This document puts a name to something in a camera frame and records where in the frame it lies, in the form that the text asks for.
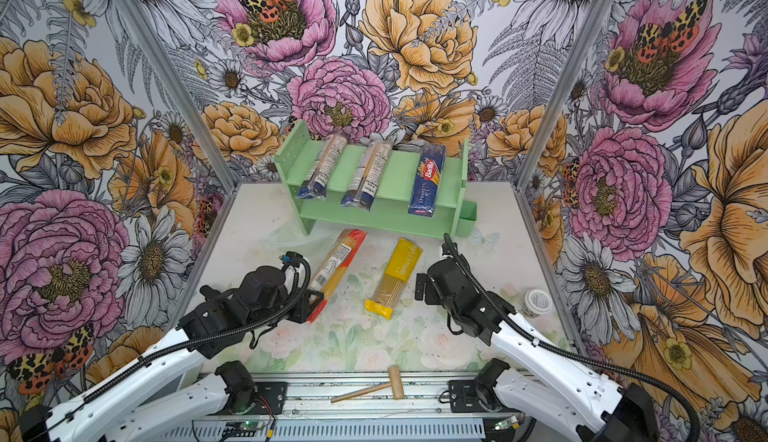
jar lid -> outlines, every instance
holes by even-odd
[[[552,311],[552,297],[541,289],[532,289],[525,294],[525,306],[532,313],[548,314]]]

spaghetti package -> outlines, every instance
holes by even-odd
[[[416,168],[416,178],[413,180],[408,214],[426,217],[435,215],[437,189],[440,186],[442,164],[446,160],[447,149],[446,146],[432,143],[427,143],[422,149],[422,156]]]
[[[333,291],[339,286],[341,277],[344,276],[352,259],[357,254],[362,241],[366,239],[366,233],[359,229],[344,229],[341,231],[336,243],[333,244],[331,251],[328,252],[325,260],[322,261],[320,270],[315,273],[310,283],[310,289],[321,291],[323,300],[317,303],[317,300],[310,300],[311,313],[307,319],[309,322],[315,322],[317,316],[328,305],[328,299],[333,295]]]
[[[376,288],[373,297],[366,300],[366,309],[369,312],[388,319],[392,317],[392,311],[400,300],[400,294],[406,287],[420,255],[422,250],[416,244],[400,238],[395,252],[389,258],[379,287]]]
[[[373,198],[379,189],[379,180],[384,174],[384,167],[391,152],[391,142],[377,140],[371,143],[360,157],[360,163],[357,165],[350,187],[341,198],[341,207],[371,209]]]
[[[324,199],[326,197],[326,185],[331,177],[331,172],[339,160],[341,151],[349,140],[343,132],[335,132],[326,136],[322,141],[320,152],[317,153],[312,169],[307,173],[306,179],[296,195],[299,199]]]

barilla logo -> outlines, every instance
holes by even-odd
[[[426,159],[418,165],[418,175],[435,184],[440,183],[440,170],[437,168],[437,162],[433,159]]]

plastic-wrapped tube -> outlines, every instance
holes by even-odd
[[[322,141],[320,152],[317,153],[315,163],[310,172],[307,173],[296,197],[299,199],[312,199],[313,197],[324,199],[326,197],[328,179],[330,179],[331,172],[333,172],[333,168],[336,166],[341,151],[344,150],[347,142],[347,136],[343,132],[335,132],[326,136],[325,140]]]
[[[379,189],[379,180],[384,174],[384,167],[391,152],[392,143],[383,140],[377,140],[366,149],[360,157],[360,163],[357,165],[349,189],[341,198],[341,207],[371,209],[373,198]]]
[[[422,149],[413,180],[411,203],[408,214],[432,217],[437,204],[442,164],[446,160],[446,146],[427,143]]]

small jar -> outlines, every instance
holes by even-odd
[[[530,319],[552,312],[552,297],[541,289],[532,289],[525,293],[523,314]]]

